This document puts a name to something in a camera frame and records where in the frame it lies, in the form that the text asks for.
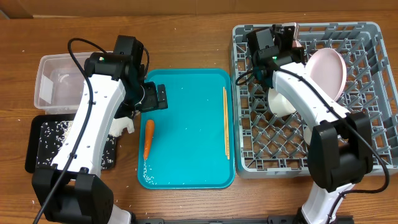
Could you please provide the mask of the orange carrot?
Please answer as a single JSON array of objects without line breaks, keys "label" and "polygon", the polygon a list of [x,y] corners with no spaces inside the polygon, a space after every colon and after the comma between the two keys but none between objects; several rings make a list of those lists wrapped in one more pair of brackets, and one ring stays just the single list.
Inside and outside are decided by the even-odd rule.
[{"label": "orange carrot", "polygon": [[144,136],[144,153],[143,158],[146,161],[149,158],[150,149],[152,146],[152,140],[154,137],[155,123],[152,119],[148,119],[145,126]]}]

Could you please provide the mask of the white tissue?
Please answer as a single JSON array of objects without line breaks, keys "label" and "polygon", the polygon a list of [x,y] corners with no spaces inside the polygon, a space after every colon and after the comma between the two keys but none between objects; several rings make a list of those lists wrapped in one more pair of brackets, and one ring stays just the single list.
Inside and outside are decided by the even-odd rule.
[{"label": "white tissue", "polygon": [[111,127],[109,129],[109,135],[119,137],[122,135],[124,129],[127,129],[127,132],[129,134],[134,132],[134,123],[131,118],[123,117],[113,119]]}]

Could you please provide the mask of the cream bowl with food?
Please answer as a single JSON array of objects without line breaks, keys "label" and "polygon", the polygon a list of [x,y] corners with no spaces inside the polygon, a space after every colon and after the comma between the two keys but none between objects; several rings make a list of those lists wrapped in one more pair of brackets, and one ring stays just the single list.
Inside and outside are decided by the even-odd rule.
[{"label": "cream bowl with food", "polygon": [[288,116],[296,112],[293,105],[282,94],[275,91],[273,88],[268,90],[268,104],[271,112],[278,118]]}]

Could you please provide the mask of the white plastic cup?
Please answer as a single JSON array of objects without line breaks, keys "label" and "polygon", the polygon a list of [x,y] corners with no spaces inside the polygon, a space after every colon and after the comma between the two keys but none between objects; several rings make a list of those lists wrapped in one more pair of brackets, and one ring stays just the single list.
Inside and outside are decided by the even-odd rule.
[{"label": "white plastic cup", "polygon": [[309,127],[306,127],[303,131],[303,138],[306,144],[310,145],[311,138],[312,138],[312,131]]}]

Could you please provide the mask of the large white plate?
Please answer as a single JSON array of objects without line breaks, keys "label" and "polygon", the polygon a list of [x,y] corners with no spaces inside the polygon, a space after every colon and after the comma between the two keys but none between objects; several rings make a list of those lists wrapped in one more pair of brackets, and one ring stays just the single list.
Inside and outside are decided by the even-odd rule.
[{"label": "large white plate", "polygon": [[346,83],[346,64],[334,49],[317,50],[305,66],[311,79],[332,99],[337,101]]}]

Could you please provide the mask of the pink bowl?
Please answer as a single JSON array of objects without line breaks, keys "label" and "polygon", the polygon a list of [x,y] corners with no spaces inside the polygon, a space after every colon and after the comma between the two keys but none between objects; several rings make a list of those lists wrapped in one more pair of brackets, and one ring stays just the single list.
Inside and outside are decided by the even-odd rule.
[{"label": "pink bowl", "polygon": [[302,47],[302,44],[299,41],[294,40],[292,46],[294,48],[299,48],[299,47]]}]

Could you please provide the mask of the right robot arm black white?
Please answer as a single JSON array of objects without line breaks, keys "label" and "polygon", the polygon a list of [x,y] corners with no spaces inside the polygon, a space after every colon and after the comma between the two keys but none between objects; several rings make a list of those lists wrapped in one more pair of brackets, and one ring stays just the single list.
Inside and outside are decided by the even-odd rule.
[{"label": "right robot arm black white", "polygon": [[381,33],[372,23],[239,25],[231,75],[235,152],[244,178],[309,175],[295,216],[269,223],[352,223],[342,200],[368,174],[395,171],[395,121],[374,83]]}]

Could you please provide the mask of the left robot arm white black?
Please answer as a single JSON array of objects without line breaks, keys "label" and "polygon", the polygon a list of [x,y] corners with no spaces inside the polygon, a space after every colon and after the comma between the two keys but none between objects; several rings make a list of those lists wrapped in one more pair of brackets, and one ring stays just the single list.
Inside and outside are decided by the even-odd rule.
[{"label": "left robot arm white black", "polygon": [[59,223],[134,223],[135,214],[114,204],[101,180],[102,156],[112,126],[132,129],[136,112],[167,108],[164,85],[146,82],[149,54],[133,36],[119,35],[112,52],[98,47],[84,63],[83,93],[72,126],[48,167],[32,186],[38,217]]}]

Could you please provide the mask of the black waste tray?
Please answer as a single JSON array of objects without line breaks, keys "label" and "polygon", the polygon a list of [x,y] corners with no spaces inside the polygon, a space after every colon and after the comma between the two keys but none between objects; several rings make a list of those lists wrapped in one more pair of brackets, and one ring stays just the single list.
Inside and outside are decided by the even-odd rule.
[{"label": "black waste tray", "polygon": [[34,173],[37,167],[50,167],[63,146],[72,126],[74,114],[45,114],[31,123],[25,159],[25,171]]}]

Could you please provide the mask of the grey dishwasher rack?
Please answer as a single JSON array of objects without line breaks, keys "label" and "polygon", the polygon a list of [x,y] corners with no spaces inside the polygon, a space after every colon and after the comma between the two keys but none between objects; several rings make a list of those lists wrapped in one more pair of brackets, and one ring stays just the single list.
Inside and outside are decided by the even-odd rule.
[{"label": "grey dishwasher rack", "polygon": [[[244,80],[232,94],[237,172],[246,179],[306,176],[304,120],[298,113],[273,115],[267,89],[248,77],[252,65],[246,36],[256,29],[255,24],[238,25],[232,31],[231,75]],[[382,163],[396,174],[397,87],[380,27],[374,22],[300,23],[297,39],[306,58],[323,48],[341,54],[347,80],[337,101],[371,120],[373,148],[379,153],[373,175],[382,175]]]}]

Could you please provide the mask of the teal plastic tray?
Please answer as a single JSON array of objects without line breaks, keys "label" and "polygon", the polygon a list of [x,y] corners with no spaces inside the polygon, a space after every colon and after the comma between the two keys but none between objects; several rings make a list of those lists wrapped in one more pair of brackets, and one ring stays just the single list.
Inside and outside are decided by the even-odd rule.
[{"label": "teal plastic tray", "polygon": [[[231,79],[220,68],[153,70],[148,82],[164,84],[168,108],[142,113],[137,179],[151,190],[224,189],[235,177]],[[230,160],[224,152],[223,87],[228,96]],[[144,136],[155,123],[149,158]]]}]

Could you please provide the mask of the wooden chopstick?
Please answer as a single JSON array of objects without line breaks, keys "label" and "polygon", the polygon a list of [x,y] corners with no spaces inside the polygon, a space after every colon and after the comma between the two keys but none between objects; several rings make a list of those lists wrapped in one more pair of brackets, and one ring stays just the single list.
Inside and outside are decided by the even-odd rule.
[{"label": "wooden chopstick", "polygon": [[225,156],[228,158],[227,156],[227,131],[226,131],[226,98],[225,98],[225,87],[223,87],[223,121],[224,121],[224,152],[225,152]]},{"label": "wooden chopstick", "polygon": [[230,146],[229,146],[229,119],[228,119],[228,96],[224,88],[224,118],[225,118],[225,148],[226,157],[230,160]]}]

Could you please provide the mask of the clear plastic bin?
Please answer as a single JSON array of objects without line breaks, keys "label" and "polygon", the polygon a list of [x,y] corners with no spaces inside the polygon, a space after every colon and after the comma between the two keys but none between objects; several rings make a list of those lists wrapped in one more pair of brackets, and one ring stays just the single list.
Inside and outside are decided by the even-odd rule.
[{"label": "clear plastic bin", "polygon": [[40,59],[35,82],[34,106],[47,114],[76,113],[84,78],[69,54]]}]

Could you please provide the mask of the food scraps and rice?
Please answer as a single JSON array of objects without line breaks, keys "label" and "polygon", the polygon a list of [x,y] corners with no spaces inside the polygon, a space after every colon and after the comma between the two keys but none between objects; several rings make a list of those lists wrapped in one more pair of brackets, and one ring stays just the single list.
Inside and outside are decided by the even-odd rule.
[{"label": "food scraps and rice", "polygon": [[[63,146],[73,121],[46,121],[40,126],[40,137],[36,159],[37,167],[50,167],[53,158]],[[101,160],[101,169],[110,170],[116,164],[116,137],[106,139]]]}]

